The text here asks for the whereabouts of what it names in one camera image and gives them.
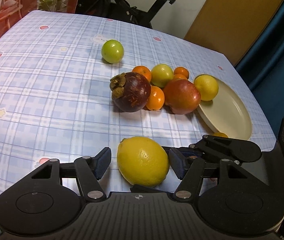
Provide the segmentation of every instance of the red apple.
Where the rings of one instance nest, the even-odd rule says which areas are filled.
[[[174,79],[163,89],[164,104],[171,108],[174,114],[188,114],[194,111],[201,102],[200,92],[185,79]]]

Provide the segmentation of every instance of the blue curtain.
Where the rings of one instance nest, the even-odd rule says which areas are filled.
[[[277,135],[284,116],[284,1],[235,69]]]

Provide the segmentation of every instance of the apple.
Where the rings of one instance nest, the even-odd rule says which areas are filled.
[[[173,79],[173,70],[166,64],[159,64],[151,70],[151,83],[157,87],[164,88]]]
[[[188,114],[194,111],[201,102],[201,94],[195,86],[185,79],[174,79],[165,88],[164,104],[174,114]]]
[[[101,54],[107,62],[116,64],[123,58],[124,49],[119,41],[109,40],[103,44]]]

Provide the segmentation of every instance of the wall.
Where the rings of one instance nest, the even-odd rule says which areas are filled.
[[[176,0],[172,5],[167,2],[152,20],[153,29],[183,39],[205,1]],[[148,11],[155,0],[127,0],[127,2],[130,6]]]

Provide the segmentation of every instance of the tablecloth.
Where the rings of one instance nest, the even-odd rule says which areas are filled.
[[[118,64],[102,60],[109,39],[124,47]],[[250,140],[262,150],[273,148],[275,136],[263,111],[223,54],[125,22],[33,11],[0,38],[0,193],[49,158],[72,162],[106,146],[112,161],[100,184],[107,193],[128,191],[116,164],[123,138],[146,136],[180,147],[212,133],[196,111],[124,113],[112,104],[112,76],[159,63],[184,66],[190,80],[206,73],[224,81],[250,114]],[[179,182],[170,170],[158,188],[174,191]],[[76,191],[72,179],[64,185]]]

